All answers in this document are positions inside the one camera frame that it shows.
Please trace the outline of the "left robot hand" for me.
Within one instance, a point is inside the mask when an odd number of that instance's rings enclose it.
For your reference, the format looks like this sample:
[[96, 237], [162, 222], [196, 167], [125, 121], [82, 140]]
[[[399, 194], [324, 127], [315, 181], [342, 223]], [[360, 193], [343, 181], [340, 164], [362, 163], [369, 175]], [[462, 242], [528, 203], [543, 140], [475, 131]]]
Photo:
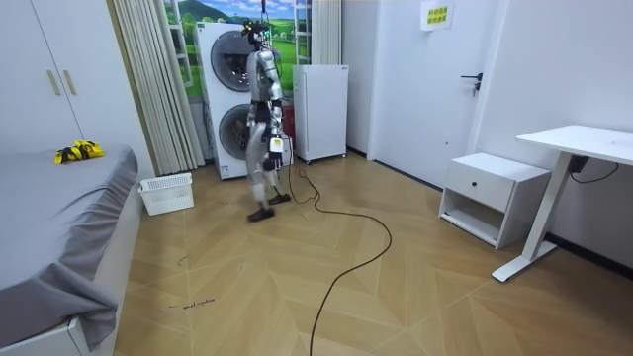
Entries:
[[283, 166], [284, 141], [280, 136], [268, 140], [267, 153], [262, 162], [265, 171], [276, 171]]

